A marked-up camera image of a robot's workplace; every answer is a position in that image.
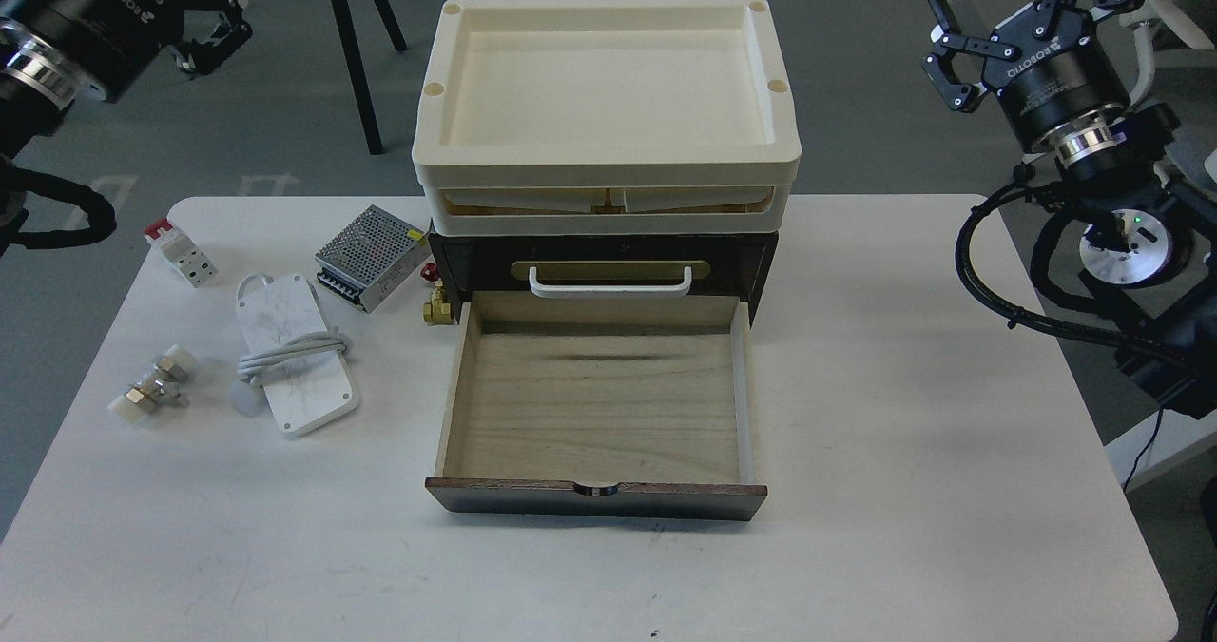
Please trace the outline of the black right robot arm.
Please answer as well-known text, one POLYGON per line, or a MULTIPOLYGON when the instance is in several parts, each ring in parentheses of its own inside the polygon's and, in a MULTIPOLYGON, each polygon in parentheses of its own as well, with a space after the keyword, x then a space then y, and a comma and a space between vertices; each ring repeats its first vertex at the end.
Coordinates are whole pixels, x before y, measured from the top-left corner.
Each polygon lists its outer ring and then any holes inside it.
POLYGON ((960 30, 947 0, 927 0, 937 24, 922 67, 950 109, 994 95, 1023 152, 1013 182, 974 208, 957 233, 961 285, 1011 326, 1105 344, 1123 374, 1162 409, 1195 419, 1215 409, 1215 260, 1179 300, 1152 316, 1133 288, 1177 278, 1198 236, 1215 240, 1215 187, 1170 178, 1179 122, 1144 105, 1160 22, 1193 49, 1202 29, 1170 0, 1033 0, 985 38, 960 30), (1053 320, 1008 302, 971 261, 978 223, 1023 199, 1048 213, 1030 278, 1045 299, 1111 321, 1112 330, 1053 320))

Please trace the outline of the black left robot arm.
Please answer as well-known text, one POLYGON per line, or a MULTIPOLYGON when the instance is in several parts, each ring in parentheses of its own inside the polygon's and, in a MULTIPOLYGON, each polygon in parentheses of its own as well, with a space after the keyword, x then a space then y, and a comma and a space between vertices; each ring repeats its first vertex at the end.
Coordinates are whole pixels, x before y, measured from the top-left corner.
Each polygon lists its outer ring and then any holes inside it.
POLYGON ((2 6, 2 153, 51 135, 86 95, 116 102, 169 49, 192 77, 251 39, 240 0, 9 0, 2 6))

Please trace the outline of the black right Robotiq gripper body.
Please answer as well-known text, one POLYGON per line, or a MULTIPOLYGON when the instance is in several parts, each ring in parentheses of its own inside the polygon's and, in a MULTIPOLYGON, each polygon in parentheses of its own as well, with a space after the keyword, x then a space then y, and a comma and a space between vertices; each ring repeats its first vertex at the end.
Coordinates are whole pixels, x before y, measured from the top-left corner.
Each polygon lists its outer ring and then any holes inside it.
POLYGON ((1048 151, 1045 135, 1090 109, 1116 117, 1129 107, 1129 92, 1097 41, 1087 10, 1059 12, 1056 28, 1034 39, 1034 9, 1017 10, 993 34, 1003 47, 1016 47, 1009 58, 985 61, 982 81, 998 105, 1025 153, 1048 151))

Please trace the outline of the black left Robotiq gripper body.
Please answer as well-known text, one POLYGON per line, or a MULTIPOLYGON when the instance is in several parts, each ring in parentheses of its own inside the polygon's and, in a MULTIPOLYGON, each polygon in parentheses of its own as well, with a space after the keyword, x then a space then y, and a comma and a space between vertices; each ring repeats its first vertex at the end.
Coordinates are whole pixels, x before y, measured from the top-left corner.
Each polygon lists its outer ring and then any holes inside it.
POLYGON ((2 75, 55 109, 82 92, 116 102, 183 27, 180 0, 9 0, 2 75))

